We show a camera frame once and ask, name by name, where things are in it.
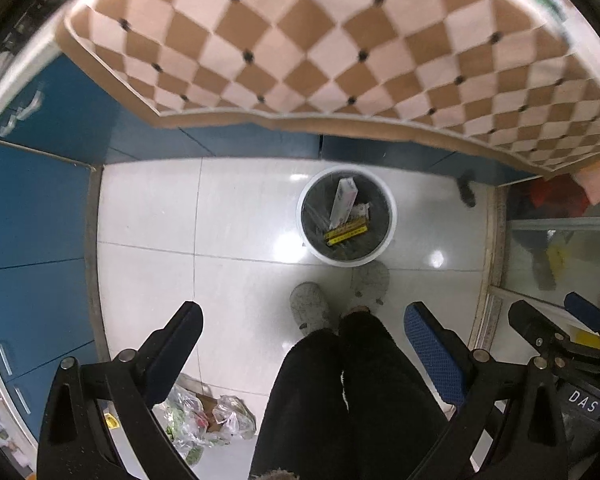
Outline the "black scrubber on floor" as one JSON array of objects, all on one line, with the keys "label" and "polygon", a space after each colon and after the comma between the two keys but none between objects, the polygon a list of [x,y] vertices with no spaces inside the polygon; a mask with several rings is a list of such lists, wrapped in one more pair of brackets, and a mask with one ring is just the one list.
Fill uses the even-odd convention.
[{"label": "black scrubber on floor", "polygon": [[474,177],[475,175],[472,171],[465,171],[464,174],[456,179],[460,200],[468,208],[474,208],[477,203],[475,193],[470,186]]}]

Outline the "grey right slipper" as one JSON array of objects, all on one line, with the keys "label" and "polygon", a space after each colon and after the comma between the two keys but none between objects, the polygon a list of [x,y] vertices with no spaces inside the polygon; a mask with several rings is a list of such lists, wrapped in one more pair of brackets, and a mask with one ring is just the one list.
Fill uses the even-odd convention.
[{"label": "grey right slipper", "polygon": [[350,309],[376,313],[385,303],[389,289],[389,269],[379,261],[358,266],[352,271]]}]

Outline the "blue kitchen cabinets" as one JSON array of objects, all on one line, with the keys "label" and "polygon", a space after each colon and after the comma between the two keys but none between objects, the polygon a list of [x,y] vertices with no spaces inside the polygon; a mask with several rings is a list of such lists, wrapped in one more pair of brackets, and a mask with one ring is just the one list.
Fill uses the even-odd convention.
[{"label": "blue kitchen cabinets", "polygon": [[157,129],[58,56],[0,115],[0,374],[32,434],[58,362],[96,358],[85,233],[92,171],[116,162],[275,157],[362,162],[499,185],[522,172],[497,160],[388,142],[288,132],[250,122]]}]

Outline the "white pink carton box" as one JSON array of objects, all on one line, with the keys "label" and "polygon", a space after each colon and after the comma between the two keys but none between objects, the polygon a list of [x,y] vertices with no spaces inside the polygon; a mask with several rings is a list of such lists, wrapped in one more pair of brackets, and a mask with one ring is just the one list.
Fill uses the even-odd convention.
[{"label": "white pink carton box", "polygon": [[355,180],[352,177],[341,178],[338,181],[335,198],[332,202],[329,229],[337,229],[348,221],[356,196],[358,196],[358,187]]}]

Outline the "black trouser legs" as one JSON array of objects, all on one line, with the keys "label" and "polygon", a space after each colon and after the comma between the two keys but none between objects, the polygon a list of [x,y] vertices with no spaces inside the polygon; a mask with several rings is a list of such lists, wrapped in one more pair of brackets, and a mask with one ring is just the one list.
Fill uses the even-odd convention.
[{"label": "black trouser legs", "polygon": [[419,371],[366,311],[303,337],[266,406],[253,479],[405,479],[448,420]]}]

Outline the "yellow black wrapper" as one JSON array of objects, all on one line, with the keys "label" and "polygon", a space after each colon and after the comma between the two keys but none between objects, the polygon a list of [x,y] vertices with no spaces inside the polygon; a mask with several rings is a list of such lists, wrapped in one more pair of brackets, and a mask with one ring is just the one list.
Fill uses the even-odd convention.
[{"label": "yellow black wrapper", "polygon": [[341,228],[329,231],[324,235],[324,240],[327,246],[334,246],[345,240],[365,234],[367,231],[367,223],[364,219],[361,219],[359,222],[350,222]]}]

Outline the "glass door cabinet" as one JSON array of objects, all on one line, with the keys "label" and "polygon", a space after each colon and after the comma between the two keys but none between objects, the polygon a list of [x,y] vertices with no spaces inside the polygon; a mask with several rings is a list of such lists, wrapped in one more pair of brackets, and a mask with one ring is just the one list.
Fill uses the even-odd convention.
[{"label": "glass door cabinet", "polygon": [[504,205],[498,287],[554,306],[577,292],[600,308],[600,200],[562,174],[506,186]]}]

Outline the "checkered orange table cloth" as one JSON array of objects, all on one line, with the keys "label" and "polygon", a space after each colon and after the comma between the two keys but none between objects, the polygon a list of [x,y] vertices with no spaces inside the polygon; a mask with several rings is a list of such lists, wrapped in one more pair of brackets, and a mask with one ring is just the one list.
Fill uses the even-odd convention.
[{"label": "checkered orange table cloth", "polygon": [[538,174],[600,158],[600,36],[570,0],[74,0],[56,39],[157,127],[413,141]]}]

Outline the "grey slipper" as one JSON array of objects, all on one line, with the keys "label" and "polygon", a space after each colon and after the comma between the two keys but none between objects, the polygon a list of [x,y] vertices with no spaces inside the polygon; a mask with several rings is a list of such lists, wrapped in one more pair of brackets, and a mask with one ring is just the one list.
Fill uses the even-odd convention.
[{"label": "grey slipper", "polygon": [[316,283],[305,282],[298,285],[290,294],[289,307],[303,336],[320,330],[337,333],[335,312]]},{"label": "grey slipper", "polygon": [[379,261],[358,266],[352,271],[350,309],[376,313],[385,303],[389,289],[389,269]]}]

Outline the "grey left slipper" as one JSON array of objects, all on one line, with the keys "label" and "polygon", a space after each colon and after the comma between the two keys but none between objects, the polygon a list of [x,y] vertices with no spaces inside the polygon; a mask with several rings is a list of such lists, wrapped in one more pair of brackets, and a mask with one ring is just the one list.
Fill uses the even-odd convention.
[{"label": "grey left slipper", "polygon": [[303,336],[320,330],[337,333],[335,312],[316,283],[305,282],[298,285],[290,294],[289,307]]}]

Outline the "white round trash bin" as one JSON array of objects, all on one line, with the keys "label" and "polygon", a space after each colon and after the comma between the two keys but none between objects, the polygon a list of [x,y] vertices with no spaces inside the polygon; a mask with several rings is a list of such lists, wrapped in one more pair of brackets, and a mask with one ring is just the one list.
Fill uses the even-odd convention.
[{"label": "white round trash bin", "polygon": [[377,259],[396,230],[396,201],[380,177],[365,168],[327,168],[306,184],[297,204],[303,243],[315,258],[338,268]]}]

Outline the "clear plastic bag of trash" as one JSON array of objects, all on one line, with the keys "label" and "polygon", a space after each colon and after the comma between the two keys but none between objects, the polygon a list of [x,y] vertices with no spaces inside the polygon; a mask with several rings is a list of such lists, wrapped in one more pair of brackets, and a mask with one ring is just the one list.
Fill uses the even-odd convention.
[{"label": "clear plastic bag of trash", "polygon": [[257,419],[238,396],[214,396],[210,387],[184,373],[152,412],[178,455],[194,468],[205,450],[251,440]]}]

